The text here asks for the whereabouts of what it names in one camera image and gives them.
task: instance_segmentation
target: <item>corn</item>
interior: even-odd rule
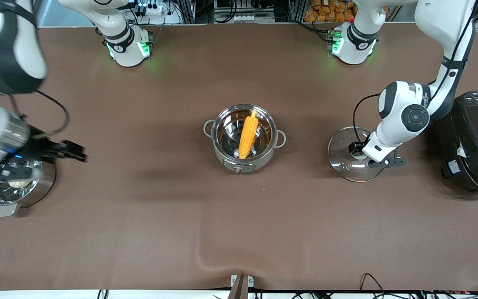
[[[249,117],[246,117],[241,132],[241,140],[239,141],[239,159],[246,159],[250,154],[254,139],[256,138],[256,131],[258,130],[259,120],[256,118],[256,110],[252,111]]]

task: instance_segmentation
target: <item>brown tabletop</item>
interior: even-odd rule
[[[441,46],[415,25],[380,37],[348,66],[298,25],[166,27],[151,61],[122,68],[92,28],[41,29],[42,90],[72,117],[55,140],[82,144],[89,162],[60,160],[48,197],[0,218],[0,289],[218,288],[237,273],[264,289],[357,289],[364,272],[385,289],[478,289],[478,194],[441,179],[428,138],[366,184],[326,163],[358,100],[436,77]],[[457,94],[473,89],[478,34]],[[39,95],[17,98],[32,125],[62,121]],[[202,133],[239,103],[268,110],[288,137],[252,174],[225,169]],[[358,125],[377,125],[376,103]]]

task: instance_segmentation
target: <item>metal pot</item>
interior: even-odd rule
[[[7,182],[0,183],[0,217],[12,216],[19,208],[32,206],[43,199],[53,187],[56,177],[54,163],[37,160],[28,160],[24,163],[29,163],[40,170],[38,179],[23,187],[12,187]]]
[[[256,140],[246,159],[239,159],[239,141],[246,117],[256,110],[259,120]],[[213,123],[211,134],[206,131],[207,125]],[[213,140],[215,154],[224,166],[233,172],[253,172],[260,169],[272,158],[274,150],[284,146],[287,141],[285,133],[276,129],[274,119],[261,107],[251,104],[235,105],[224,109],[214,120],[204,124],[204,134]],[[278,143],[278,135],[283,142]]]

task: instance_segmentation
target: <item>brown table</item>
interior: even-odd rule
[[[415,25],[380,37],[347,66],[298,25],[168,27],[152,60],[126,69],[91,28],[40,30],[42,89],[72,115],[58,138],[85,146],[89,163],[59,161],[48,197],[0,218],[0,289],[218,288],[240,272],[264,289],[357,289],[364,272],[385,289],[478,289],[478,194],[441,179],[425,136],[401,147],[406,167],[366,184],[326,163],[359,99],[436,77],[442,49]],[[478,34],[457,94],[472,89]],[[33,125],[62,121],[38,95],[18,100]],[[376,102],[358,125],[377,125]],[[246,175],[202,133],[238,103],[267,109],[288,137]]]

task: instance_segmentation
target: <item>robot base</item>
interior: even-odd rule
[[[41,176],[37,180],[19,184],[0,183],[0,217],[15,215],[19,208],[32,206],[42,200],[53,187],[56,178],[56,165],[54,159],[50,162],[35,161],[41,169]]]
[[[117,61],[120,66],[128,68],[131,66],[137,66],[144,60],[150,59],[152,53],[152,41],[154,39],[152,32],[148,32],[138,25],[130,25],[130,27],[134,30],[134,40],[126,49],[124,49],[124,52],[117,52],[115,46],[112,49],[110,45],[107,44],[112,59]]]
[[[333,44],[328,44],[328,51],[331,56],[336,56],[347,64],[360,64],[372,54],[376,42],[372,42],[369,47],[368,44],[364,42],[362,43],[362,47],[366,47],[366,49],[357,49],[357,47],[349,41],[347,36],[349,26],[350,23],[346,22],[328,31],[328,40],[334,41]]]
[[[357,127],[357,134],[361,140],[370,135],[370,131]],[[383,168],[370,168],[367,156],[354,157],[349,152],[348,146],[357,141],[353,127],[344,127],[337,131],[329,141],[328,156],[333,169],[343,178],[353,182],[367,182],[377,178]]]

